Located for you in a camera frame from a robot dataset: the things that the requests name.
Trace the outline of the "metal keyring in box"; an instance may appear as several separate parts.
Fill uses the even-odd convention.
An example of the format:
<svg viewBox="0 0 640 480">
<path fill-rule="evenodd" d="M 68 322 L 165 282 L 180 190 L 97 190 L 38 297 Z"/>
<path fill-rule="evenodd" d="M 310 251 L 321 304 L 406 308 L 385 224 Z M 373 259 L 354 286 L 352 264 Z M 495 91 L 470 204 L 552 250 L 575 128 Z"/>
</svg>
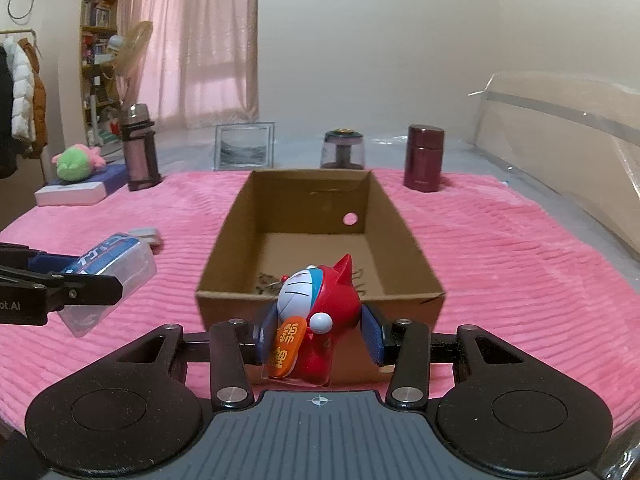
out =
<svg viewBox="0 0 640 480">
<path fill-rule="evenodd" d="M 277 296 L 284 280 L 284 276 L 259 272 L 255 282 L 255 292 L 257 295 Z"/>
</svg>

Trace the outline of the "white puffer jacket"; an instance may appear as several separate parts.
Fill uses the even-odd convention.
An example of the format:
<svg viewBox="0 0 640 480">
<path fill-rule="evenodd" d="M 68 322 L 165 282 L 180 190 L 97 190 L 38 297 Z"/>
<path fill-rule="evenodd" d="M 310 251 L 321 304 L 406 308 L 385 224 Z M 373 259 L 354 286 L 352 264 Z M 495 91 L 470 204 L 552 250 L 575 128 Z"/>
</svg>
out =
<svg viewBox="0 0 640 480">
<path fill-rule="evenodd" d="M 13 82 L 11 126 L 14 139 L 27 144 L 36 140 L 34 123 L 35 77 L 25 50 L 13 37 L 6 37 L 2 47 L 6 66 Z"/>
</svg>

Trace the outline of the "wooden bookshelf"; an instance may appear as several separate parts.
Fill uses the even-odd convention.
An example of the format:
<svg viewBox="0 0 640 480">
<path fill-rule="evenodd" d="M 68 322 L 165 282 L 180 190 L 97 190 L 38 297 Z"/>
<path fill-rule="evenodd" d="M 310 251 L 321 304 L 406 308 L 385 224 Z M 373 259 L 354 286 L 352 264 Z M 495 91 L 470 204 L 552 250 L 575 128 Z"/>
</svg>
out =
<svg viewBox="0 0 640 480">
<path fill-rule="evenodd" d="M 81 0 L 80 88 L 89 146 L 118 142 L 122 100 L 113 66 L 117 6 L 118 0 Z"/>
</svg>

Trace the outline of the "clear plastic card box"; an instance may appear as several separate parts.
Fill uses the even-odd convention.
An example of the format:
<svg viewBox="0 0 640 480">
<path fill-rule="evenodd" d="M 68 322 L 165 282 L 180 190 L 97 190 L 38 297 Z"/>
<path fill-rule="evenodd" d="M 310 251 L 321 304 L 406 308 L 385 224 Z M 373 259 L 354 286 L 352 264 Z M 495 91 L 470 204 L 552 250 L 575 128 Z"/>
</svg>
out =
<svg viewBox="0 0 640 480">
<path fill-rule="evenodd" d="M 147 242 L 116 233 L 77 257 L 62 273 L 76 284 L 60 317 L 75 337 L 82 337 L 148 282 L 156 263 Z"/>
</svg>

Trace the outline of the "pink window curtain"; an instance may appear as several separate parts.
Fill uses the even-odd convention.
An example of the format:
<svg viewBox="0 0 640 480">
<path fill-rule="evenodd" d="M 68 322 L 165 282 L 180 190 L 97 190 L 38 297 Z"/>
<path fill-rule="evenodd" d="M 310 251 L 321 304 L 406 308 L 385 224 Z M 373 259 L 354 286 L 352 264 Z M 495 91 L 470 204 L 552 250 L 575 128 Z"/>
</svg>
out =
<svg viewBox="0 0 640 480">
<path fill-rule="evenodd" d="M 259 115 L 258 0 L 118 0 L 117 29 L 153 25 L 144 55 L 119 84 L 167 128 L 254 122 Z"/>
</svg>

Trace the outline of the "green pink plush toy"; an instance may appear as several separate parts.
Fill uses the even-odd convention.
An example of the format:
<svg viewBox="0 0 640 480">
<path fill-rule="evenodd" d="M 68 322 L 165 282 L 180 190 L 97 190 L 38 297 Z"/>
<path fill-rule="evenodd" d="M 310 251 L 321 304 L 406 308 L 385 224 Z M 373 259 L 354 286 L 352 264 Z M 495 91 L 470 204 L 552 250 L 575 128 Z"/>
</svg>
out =
<svg viewBox="0 0 640 480">
<path fill-rule="evenodd" d="M 106 166 L 100 148 L 89 148 L 85 144 L 75 144 L 52 158 L 56 175 L 64 182 L 81 182 L 93 176 Z"/>
</svg>

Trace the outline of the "plastic wrapped headboard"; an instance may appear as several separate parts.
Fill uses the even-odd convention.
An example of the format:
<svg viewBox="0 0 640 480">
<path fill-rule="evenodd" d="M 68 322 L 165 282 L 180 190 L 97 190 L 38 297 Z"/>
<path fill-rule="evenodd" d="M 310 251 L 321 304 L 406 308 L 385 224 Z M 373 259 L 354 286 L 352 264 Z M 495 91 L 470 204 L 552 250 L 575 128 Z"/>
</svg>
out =
<svg viewBox="0 0 640 480">
<path fill-rule="evenodd" d="M 639 248 L 639 92 L 545 72 L 491 76 L 475 145 L 574 200 Z"/>
</svg>

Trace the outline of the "pink ribbed blanket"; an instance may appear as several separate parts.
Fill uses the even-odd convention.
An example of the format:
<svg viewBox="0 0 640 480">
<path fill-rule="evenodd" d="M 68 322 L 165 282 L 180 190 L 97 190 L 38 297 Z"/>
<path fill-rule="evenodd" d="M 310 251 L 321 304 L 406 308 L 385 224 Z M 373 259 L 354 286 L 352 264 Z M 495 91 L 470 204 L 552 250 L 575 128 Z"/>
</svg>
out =
<svg viewBox="0 0 640 480">
<path fill-rule="evenodd" d="M 413 192 L 398 171 L 376 175 L 421 245 L 446 299 L 436 327 L 472 323 L 595 391 L 616 430 L 639 417 L 639 295 L 600 252 L 532 200 L 492 177 L 447 174 L 442 191 Z M 119 190 L 89 207 L 36 207 L 2 240 L 79 255 L 104 238 L 154 228 L 157 271 L 88 333 L 59 318 L 1 330 L 1 426 L 21 428 L 37 393 L 164 323 L 202 327 L 195 292 L 242 172 L 172 174 L 156 188 Z"/>
</svg>

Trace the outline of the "red Doraemon figurine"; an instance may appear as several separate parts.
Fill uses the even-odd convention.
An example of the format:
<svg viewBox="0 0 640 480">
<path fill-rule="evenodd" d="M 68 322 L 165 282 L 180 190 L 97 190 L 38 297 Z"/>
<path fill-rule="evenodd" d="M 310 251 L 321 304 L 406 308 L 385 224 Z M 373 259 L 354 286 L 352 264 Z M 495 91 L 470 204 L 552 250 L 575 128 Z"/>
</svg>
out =
<svg viewBox="0 0 640 480">
<path fill-rule="evenodd" d="M 352 282 L 352 256 L 333 266 L 306 266 L 281 280 L 277 331 L 262 376 L 321 387 L 330 381 L 334 350 L 354 330 L 361 300 Z"/>
</svg>

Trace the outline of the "grey white small container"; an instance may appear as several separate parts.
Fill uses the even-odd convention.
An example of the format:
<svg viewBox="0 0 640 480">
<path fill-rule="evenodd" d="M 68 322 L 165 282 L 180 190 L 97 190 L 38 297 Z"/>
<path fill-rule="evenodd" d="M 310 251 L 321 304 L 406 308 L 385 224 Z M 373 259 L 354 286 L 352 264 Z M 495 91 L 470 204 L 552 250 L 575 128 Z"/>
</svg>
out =
<svg viewBox="0 0 640 480">
<path fill-rule="evenodd" d="M 163 239 L 157 228 L 137 228 L 128 232 L 130 236 L 143 240 L 152 248 L 160 248 L 163 246 Z"/>
</svg>

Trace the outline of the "brown cardboard box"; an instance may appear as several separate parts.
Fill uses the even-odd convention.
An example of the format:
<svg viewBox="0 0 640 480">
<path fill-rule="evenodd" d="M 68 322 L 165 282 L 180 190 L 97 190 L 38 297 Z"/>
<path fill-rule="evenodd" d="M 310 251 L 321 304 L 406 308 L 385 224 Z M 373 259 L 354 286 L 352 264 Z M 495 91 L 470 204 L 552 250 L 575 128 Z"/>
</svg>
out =
<svg viewBox="0 0 640 480">
<path fill-rule="evenodd" d="M 391 321 L 435 325 L 445 292 L 382 174 L 256 170 L 232 198 L 196 291 L 205 326 L 249 321 L 273 302 L 255 292 L 259 272 L 285 276 L 346 254 L 365 304 Z"/>
</svg>

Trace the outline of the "standing electric fan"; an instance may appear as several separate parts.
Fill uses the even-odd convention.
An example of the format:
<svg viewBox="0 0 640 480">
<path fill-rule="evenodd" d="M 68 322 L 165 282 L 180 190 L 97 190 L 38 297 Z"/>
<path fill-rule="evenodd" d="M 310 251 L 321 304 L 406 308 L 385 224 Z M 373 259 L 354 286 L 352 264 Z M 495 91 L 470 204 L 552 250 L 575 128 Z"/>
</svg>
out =
<svg viewBox="0 0 640 480">
<path fill-rule="evenodd" d="M 145 56 L 153 33 L 151 21 L 141 21 L 127 30 L 124 36 L 111 36 L 107 43 L 110 59 L 102 64 L 103 75 L 114 82 L 122 105 L 131 101 L 131 78 Z"/>
</svg>

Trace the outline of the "glass jar green lid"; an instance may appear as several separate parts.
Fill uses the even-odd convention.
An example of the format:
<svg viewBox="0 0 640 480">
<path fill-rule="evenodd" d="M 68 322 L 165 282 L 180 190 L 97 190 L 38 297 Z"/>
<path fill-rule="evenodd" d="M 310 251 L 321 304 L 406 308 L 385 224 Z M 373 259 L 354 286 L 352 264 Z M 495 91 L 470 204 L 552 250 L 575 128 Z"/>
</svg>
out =
<svg viewBox="0 0 640 480">
<path fill-rule="evenodd" d="M 334 129 L 324 135 L 320 158 L 321 169 L 363 170 L 364 139 L 352 129 Z"/>
</svg>

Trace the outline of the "white blue flat box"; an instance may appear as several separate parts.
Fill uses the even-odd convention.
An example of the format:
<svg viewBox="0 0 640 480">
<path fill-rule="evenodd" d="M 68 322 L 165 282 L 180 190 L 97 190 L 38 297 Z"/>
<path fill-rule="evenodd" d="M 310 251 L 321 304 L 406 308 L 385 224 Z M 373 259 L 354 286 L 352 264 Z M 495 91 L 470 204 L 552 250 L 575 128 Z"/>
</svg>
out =
<svg viewBox="0 0 640 480">
<path fill-rule="evenodd" d="M 58 180 L 47 184 L 35 192 L 35 200 L 39 207 L 90 206 L 102 202 L 126 184 L 126 166 L 113 162 L 81 182 Z"/>
</svg>

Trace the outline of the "framed landscape picture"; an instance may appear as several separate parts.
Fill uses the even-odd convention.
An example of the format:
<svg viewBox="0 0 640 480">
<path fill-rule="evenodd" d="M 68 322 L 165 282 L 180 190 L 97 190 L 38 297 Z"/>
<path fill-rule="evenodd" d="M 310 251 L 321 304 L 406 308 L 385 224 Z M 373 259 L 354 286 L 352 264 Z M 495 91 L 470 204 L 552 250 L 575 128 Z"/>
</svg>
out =
<svg viewBox="0 0 640 480">
<path fill-rule="evenodd" d="M 272 168 L 276 139 L 274 122 L 218 125 L 215 132 L 215 170 Z"/>
</svg>

